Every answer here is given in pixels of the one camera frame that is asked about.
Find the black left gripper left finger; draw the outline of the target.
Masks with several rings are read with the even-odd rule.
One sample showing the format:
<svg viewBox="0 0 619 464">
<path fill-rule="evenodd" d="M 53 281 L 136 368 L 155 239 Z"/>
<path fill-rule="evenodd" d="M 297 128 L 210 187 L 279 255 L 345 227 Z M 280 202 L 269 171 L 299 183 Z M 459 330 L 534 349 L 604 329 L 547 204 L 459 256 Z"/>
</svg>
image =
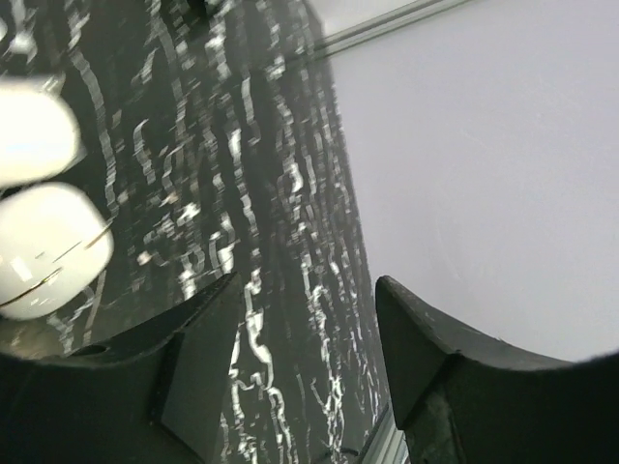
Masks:
<svg viewBox="0 0 619 464">
<path fill-rule="evenodd" d="M 241 311 L 228 274 L 68 356 L 3 355 L 2 461 L 210 462 Z"/>
</svg>

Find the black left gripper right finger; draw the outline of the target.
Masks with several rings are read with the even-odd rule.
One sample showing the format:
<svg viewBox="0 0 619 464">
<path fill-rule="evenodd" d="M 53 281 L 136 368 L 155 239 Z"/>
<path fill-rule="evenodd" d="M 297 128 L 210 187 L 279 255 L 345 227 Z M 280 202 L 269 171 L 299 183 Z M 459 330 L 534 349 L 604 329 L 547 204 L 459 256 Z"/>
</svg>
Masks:
<svg viewBox="0 0 619 464">
<path fill-rule="evenodd" d="M 565 362 L 427 304 L 389 276 L 375 308 L 396 426 L 414 463 L 614 463 L 618 357 Z"/>
</svg>

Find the small white square case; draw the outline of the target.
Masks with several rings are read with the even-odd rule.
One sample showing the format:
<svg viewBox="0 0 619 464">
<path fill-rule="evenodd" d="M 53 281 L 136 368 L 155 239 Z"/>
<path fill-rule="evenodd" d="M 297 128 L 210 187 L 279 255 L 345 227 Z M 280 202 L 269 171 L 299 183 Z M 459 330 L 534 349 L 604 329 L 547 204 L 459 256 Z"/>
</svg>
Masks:
<svg viewBox="0 0 619 464">
<path fill-rule="evenodd" d="M 77 164 L 81 133 L 62 80 L 1 80 L 1 314 L 25 321 L 73 300 L 113 253 L 111 224 L 55 176 Z"/>
</svg>

